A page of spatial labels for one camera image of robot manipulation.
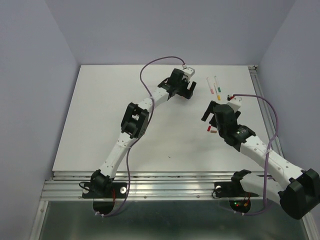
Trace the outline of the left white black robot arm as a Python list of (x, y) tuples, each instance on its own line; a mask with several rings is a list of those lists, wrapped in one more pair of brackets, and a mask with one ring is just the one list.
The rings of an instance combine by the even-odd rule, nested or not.
[(190, 99), (196, 82), (190, 82), (195, 70), (184, 66), (182, 70), (173, 69), (171, 75), (139, 103), (129, 103), (120, 124), (119, 137), (110, 154), (90, 177), (90, 189), (100, 197), (111, 193), (112, 182), (118, 167), (133, 144), (145, 133), (156, 107), (167, 102), (175, 95)]

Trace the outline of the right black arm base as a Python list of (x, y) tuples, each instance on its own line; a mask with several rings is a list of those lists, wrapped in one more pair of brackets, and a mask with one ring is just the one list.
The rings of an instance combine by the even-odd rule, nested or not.
[(215, 182), (214, 190), (211, 194), (212, 197), (214, 199), (245, 197), (248, 192), (244, 191), (240, 184), (240, 180), (251, 173), (251, 171), (243, 169), (241, 171), (236, 171), (230, 181)]

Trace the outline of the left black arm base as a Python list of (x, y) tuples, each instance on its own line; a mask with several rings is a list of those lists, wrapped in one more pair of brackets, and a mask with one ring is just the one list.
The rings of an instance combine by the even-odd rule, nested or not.
[(111, 183), (106, 189), (101, 189), (91, 182), (81, 181), (79, 187), (82, 189), (84, 199), (124, 199), (128, 190), (126, 182)]

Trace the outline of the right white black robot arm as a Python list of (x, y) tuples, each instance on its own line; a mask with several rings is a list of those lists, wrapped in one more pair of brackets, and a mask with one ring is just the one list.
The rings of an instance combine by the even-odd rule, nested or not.
[(241, 103), (240, 98), (226, 104), (211, 101), (201, 120), (205, 122), (212, 114), (209, 125), (217, 129), (224, 142), (264, 168), (267, 175), (258, 176), (245, 169), (236, 171), (230, 181), (217, 182), (213, 194), (217, 198), (265, 197), (300, 220), (320, 203), (319, 174), (290, 163), (269, 149), (253, 130), (238, 124)]

